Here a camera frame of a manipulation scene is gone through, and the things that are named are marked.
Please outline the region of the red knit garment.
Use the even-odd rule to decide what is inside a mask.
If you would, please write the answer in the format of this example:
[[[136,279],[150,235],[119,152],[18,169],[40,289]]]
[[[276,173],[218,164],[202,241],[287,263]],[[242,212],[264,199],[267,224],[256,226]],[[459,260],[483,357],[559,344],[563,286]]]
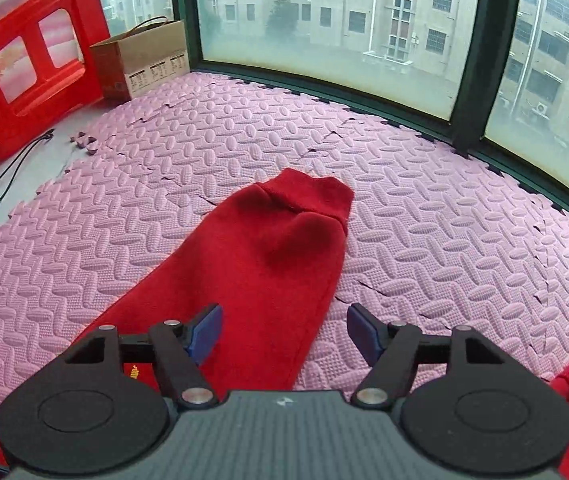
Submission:
[[[199,367],[217,404],[173,413],[164,438],[117,470],[36,474],[6,464],[4,478],[569,479],[569,448],[558,468],[534,474],[465,474],[429,460],[404,436],[395,415],[352,404],[370,367],[348,333],[365,364],[355,386],[298,386],[342,278],[354,200],[335,179],[291,169],[224,200],[83,336],[102,325],[121,335],[144,334],[165,320],[186,324],[218,304],[222,331]],[[351,304],[385,324],[411,324]],[[441,333],[415,326],[447,336],[459,325],[477,330],[467,323]],[[552,378],[532,373],[569,403],[569,363]]]

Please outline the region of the dark green window frame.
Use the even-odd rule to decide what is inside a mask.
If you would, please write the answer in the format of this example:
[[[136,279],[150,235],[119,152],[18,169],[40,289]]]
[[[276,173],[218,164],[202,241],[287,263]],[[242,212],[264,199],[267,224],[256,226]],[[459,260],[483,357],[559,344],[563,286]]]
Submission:
[[[513,36],[517,0],[479,0],[467,61],[452,115],[447,119],[427,114],[377,94],[362,92],[327,79],[298,75],[289,70],[272,70],[237,63],[207,61],[202,52],[198,0],[172,0],[175,15],[186,21],[188,53],[196,70],[216,73],[286,88],[295,93],[317,96],[324,102],[338,102],[358,113],[385,118],[393,126],[416,129],[428,139],[451,144],[461,155],[475,155],[492,167],[515,177],[527,192],[539,192],[553,207],[569,212],[569,188],[541,167],[487,140],[485,129],[498,95],[508,58],[508,40]]]

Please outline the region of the brown cardboard box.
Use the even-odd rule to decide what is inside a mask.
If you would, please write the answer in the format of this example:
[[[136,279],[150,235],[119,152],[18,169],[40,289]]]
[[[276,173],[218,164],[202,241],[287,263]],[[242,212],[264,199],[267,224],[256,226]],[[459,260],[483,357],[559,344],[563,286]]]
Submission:
[[[190,72],[185,24],[148,18],[90,47],[103,97],[126,102]]]

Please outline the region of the red plastic stool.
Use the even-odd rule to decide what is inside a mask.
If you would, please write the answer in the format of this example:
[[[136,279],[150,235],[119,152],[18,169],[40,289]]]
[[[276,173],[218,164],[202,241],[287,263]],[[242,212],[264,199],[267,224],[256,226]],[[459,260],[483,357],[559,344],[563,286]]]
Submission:
[[[101,0],[0,0],[0,162],[68,113],[101,100]]]

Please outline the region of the pink foam floor mat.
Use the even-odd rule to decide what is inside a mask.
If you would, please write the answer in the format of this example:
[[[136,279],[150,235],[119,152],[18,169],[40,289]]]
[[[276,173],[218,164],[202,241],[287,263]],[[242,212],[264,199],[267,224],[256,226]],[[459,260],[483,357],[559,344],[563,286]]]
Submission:
[[[190,74],[76,127],[69,164],[0,226],[0,401],[239,188],[286,168],[355,194],[335,300],[297,384],[351,390],[344,314],[467,323],[552,378],[569,363],[569,214],[484,162],[313,96]]]

